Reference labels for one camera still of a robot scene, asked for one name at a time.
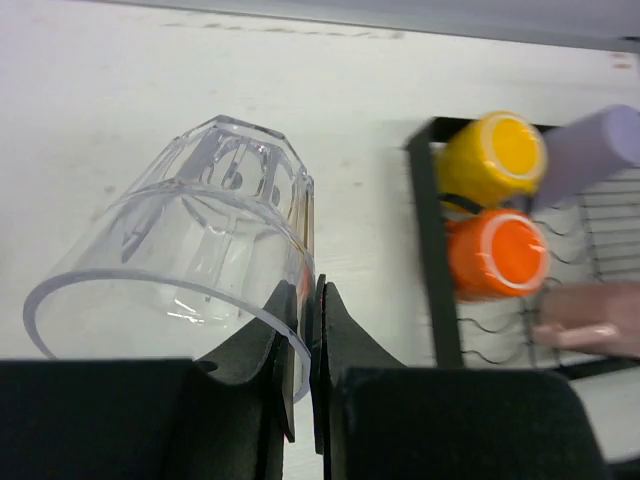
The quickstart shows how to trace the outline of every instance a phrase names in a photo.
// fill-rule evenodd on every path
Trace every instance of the white countertop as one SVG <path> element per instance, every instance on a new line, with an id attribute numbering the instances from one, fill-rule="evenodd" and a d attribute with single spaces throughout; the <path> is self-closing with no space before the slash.
<path id="1" fill-rule="evenodd" d="M 6 0 L 0 31 L 0 356 L 37 355 L 30 288 L 171 138 L 224 113 L 287 135 L 315 178 L 317 271 L 392 354 L 430 364 L 407 136 L 436 115 L 640 107 L 636 59 L 612 52 L 59 1 Z M 640 452 L 640 372 L 574 386 L 606 455 Z M 309 398 L 296 423 L 285 478 L 319 479 Z"/>

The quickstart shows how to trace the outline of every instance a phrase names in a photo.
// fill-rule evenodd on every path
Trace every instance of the lavender cylinder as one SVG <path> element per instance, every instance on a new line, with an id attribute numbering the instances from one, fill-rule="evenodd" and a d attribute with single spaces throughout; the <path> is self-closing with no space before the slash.
<path id="1" fill-rule="evenodd" d="M 640 166 L 640 113 L 616 105 L 543 136 L 549 158 L 533 210 L 542 210 L 616 172 Z"/>

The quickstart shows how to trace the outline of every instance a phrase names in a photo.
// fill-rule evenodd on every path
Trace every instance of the orange plastic cup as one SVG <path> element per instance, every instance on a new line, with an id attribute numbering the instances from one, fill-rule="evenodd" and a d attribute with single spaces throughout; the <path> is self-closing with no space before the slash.
<path id="1" fill-rule="evenodd" d="M 449 265 L 459 300 L 519 297 L 538 290 L 549 271 L 547 243 L 517 210 L 487 210 L 449 223 Z"/>

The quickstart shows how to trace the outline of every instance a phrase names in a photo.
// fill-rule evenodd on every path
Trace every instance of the black wire rack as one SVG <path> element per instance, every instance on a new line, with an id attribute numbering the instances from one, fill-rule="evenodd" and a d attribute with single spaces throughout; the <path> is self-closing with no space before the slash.
<path id="1" fill-rule="evenodd" d="M 640 280 L 640 169 L 629 169 L 533 215 L 549 243 L 552 258 L 541 292 L 495 302 L 456 304 L 433 149 L 471 121 L 437 117 L 406 147 L 437 365 L 552 369 L 569 379 L 639 367 L 635 359 L 537 345 L 531 339 L 531 329 L 537 322 L 541 298 L 554 286 Z M 554 128 L 536 127 L 543 133 Z"/>

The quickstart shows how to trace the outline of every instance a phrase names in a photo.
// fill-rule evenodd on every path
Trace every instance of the yellow cup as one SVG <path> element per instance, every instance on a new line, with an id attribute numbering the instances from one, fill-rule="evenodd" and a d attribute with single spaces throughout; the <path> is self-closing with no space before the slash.
<path id="1" fill-rule="evenodd" d="M 466 197 L 485 208 L 498 207 L 516 194 L 535 193 L 546 167 L 540 133 L 510 112 L 493 112 L 467 125 L 436 160 L 441 193 Z"/>

